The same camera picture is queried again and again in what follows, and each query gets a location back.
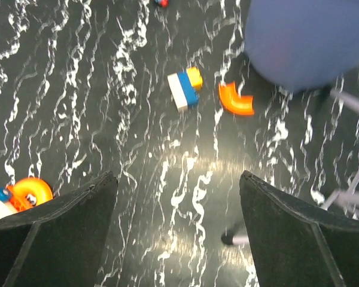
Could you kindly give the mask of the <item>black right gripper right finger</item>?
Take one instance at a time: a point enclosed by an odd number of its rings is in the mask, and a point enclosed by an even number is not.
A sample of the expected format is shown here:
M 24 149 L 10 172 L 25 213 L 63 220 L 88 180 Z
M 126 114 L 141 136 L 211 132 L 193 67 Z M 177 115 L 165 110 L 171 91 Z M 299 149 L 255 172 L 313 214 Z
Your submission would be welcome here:
M 359 221 L 287 194 L 247 170 L 239 186 L 260 286 L 359 286 Z

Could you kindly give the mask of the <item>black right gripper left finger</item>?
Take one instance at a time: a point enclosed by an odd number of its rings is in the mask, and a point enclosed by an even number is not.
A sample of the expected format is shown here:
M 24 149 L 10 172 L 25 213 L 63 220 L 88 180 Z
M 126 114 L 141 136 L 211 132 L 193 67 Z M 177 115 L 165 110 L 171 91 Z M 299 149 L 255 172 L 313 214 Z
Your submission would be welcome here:
M 117 196 L 105 172 L 0 220 L 0 286 L 94 286 Z

